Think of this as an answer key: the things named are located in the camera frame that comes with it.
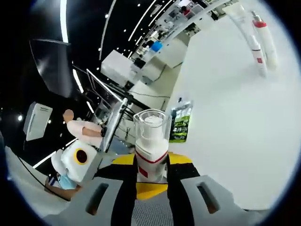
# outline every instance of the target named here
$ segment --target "black ceiling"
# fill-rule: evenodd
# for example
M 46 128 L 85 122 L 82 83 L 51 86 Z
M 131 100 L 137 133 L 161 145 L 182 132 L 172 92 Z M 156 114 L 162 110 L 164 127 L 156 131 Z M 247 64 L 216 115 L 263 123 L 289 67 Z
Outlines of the black ceiling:
M 29 4 L 24 1 L 18 8 L 14 8 L 15 12 L 12 15 L 15 20 L 8 26 L 13 51 L 6 56 L 12 63 L 8 65 L 9 71 L 2 76 L 0 82 L 0 129 L 6 144 L 32 165 L 73 139 L 63 124 L 62 112 L 66 108 L 73 109 L 75 116 L 81 118 L 85 118 L 89 112 L 86 102 L 82 99 L 67 99 L 49 92 L 36 70 L 29 48 L 28 41 L 31 39 L 62 41 L 60 1 L 36 0 Z M 152 9 L 140 23 L 131 41 L 128 41 L 128 38 L 152 2 L 153 0 L 116 1 L 106 30 L 102 60 L 117 47 L 120 52 L 126 50 L 125 56 L 135 49 L 135 40 L 149 30 Z M 66 23 L 71 44 L 71 60 L 78 67 L 84 70 L 88 68 L 99 77 L 102 75 L 96 70 L 101 65 L 98 49 L 106 21 L 105 15 L 108 14 L 111 3 L 112 0 L 67 0 Z M 167 3 L 167 0 L 157 0 L 155 4 Z M 80 72 L 78 74 L 85 90 L 84 95 L 96 106 L 96 97 L 86 92 L 90 89 L 86 75 Z M 18 122 L 16 119 L 20 114 L 26 115 L 33 101 L 53 108 L 52 123 L 47 126 L 43 138 L 26 142 L 24 150 L 24 122 Z M 52 171 L 49 162 L 37 169 L 45 174 Z

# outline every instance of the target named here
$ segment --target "person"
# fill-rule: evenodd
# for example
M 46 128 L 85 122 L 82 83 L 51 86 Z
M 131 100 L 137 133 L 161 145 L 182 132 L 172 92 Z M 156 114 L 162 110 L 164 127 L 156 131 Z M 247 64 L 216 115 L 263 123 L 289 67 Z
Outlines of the person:
M 93 145 L 96 148 L 100 147 L 102 142 L 102 127 L 90 121 L 76 121 L 73 120 L 73 111 L 67 109 L 63 114 L 68 131 L 78 138 L 80 141 Z
M 187 15 L 187 14 L 190 12 L 190 10 L 187 9 L 186 6 L 182 6 L 182 7 L 181 7 L 181 10 L 182 10 L 182 13 L 184 14 L 184 16 Z
M 164 20 L 164 22 L 167 24 L 168 29 L 172 29 L 174 27 L 174 23 L 168 20 Z

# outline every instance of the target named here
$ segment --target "blue object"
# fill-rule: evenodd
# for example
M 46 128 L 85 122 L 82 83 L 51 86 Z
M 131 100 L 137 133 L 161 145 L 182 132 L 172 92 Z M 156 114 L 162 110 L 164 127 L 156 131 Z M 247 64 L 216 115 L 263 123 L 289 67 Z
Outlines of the blue object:
M 67 175 L 61 175 L 60 180 L 58 182 L 64 190 L 75 189 L 77 186 L 77 184 L 73 180 L 71 180 Z
M 162 48 L 162 43 L 159 41 L 156 41 L 152 46 L 151 46 L 151 50 L 158 52 L 161 48 Z

